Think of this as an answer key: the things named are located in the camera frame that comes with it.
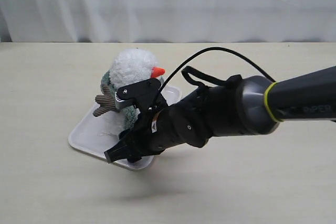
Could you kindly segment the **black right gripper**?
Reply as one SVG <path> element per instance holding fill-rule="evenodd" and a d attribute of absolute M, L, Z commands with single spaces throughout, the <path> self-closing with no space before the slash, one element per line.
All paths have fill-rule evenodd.
<path fill-rule="evenodd" d="M 134 106 L 140 110 L 134 126 L 135 141 L 146 156 L 157 156 L 166 149 L 184 144 L 189 139 L 189 118 L 177 104 L 168 105 L 160 95 L 153 99 L 161 87 L 156 78 L 120 87 L 115 92 L 115 107 Z"/>

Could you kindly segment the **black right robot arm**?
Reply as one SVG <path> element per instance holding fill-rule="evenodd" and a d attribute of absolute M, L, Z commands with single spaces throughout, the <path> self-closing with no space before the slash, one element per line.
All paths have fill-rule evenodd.
<path fill-rule="evenodd" d="M 108 162 L 134 163 L 184 143 L 201 148 L 211 137 L 267 135 L 283 121 L 335 120 L 335 67 L 282 82 L 240 75 L 222 81 L 192 67 L 182 74 L 196 89 L 172 105 L 154 99 L 160 87 L 154 79 L 127 86 L 126 95 L 117 92 L 140 114 L 105 151 Z"/>

